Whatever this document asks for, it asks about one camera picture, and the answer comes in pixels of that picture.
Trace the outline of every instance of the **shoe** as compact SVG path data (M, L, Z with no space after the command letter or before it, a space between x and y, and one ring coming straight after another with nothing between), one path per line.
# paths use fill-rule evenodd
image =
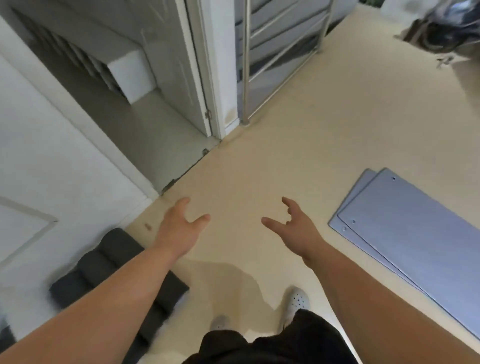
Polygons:
M280 320L280 330L282 332L293 321L293 317L298 310L310 310L310 299L308 295L298 287L293 287L287 296L287 305Z
M232 330L230 318L225 315L217 316L210 325L210 331Z

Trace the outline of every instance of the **baseboard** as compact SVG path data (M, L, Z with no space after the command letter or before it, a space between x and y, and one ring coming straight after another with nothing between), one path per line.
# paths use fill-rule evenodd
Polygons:
M144 212L147 207L149 207L153 203L153 200L151 198L146 197L145 200L143 200L139 205L130 213L127 215L126 218L124 218L120 224L119 228L126 228L129 226L132 222L135 221L137 217L140 216L142 212Z
M240 118L236 118L225 128L225 135L230 134L239 125L240 125Z

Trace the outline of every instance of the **floor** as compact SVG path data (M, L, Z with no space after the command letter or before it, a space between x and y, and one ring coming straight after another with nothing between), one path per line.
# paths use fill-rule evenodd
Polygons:
M158 192L219 143L167 104L159 89L130 105L57 54L33 51Z
M248 340L274 333L292 285L343 332L315 275L260 223L287 220L281 196L296 199L335 248L480 352L454 319L327 225L364 169L389 167L480 228L480 69L465 61L438 70L435 55L394 39L401 31L358 6L252 126L229 135L127 229L149 245L183 196L192 198L189 218L212 214L173 268L190 296L147 363L181 363L220 313Z

